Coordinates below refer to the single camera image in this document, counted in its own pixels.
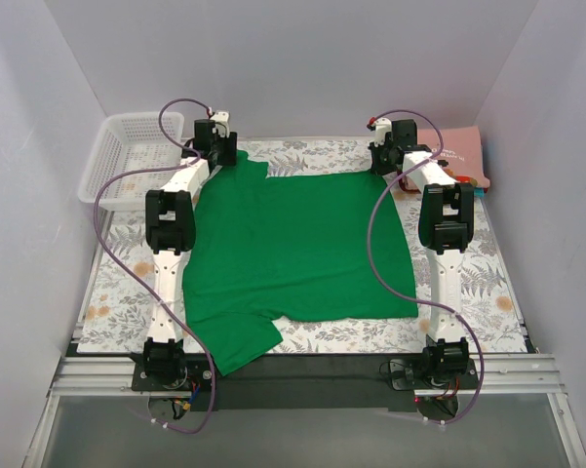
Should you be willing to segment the green t shirt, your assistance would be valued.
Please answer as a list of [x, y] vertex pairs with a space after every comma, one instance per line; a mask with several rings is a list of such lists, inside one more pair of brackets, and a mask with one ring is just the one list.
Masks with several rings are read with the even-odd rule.
[[280, 318], [417, 316], [408, 242], [381, 176], [267, 171], [240, 152], [206, 183], [195, 209], [186, 319], [222, 374], [280, 344]]

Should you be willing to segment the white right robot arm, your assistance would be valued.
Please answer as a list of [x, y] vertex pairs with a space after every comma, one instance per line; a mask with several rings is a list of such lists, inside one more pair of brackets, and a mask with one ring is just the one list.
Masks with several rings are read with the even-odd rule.
[[434, 151], [417, 140], [412, 119], [374, 117], [371, 172], [395, 173], [412, 181], [422, 195], [418, 239], [430, 268], [429, 329], [423, 350], [390, 362], [392, 386], [413, 390], [429, 386], [447, 394], [469, 371], [467, 330], [459, 322], [461, 270], [474, 235], [474, 187], [448, 175]]

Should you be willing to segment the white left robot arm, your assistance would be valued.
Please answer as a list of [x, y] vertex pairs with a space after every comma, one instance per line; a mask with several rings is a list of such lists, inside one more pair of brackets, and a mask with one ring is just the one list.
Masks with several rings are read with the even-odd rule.
[[194, 122], [192, 142], [182, 150], [180, 169], [145, 195], [146, 242], [153, 253], [157, 297], [142, 352], [144, 374], [169, 390], [188, 378], [181, 326], [171, 315], [180, 307], [181, 276], [196, 241], [193, 197], [218, 166], [237, 162], [237, 134], [229, 113], [217, 111]]

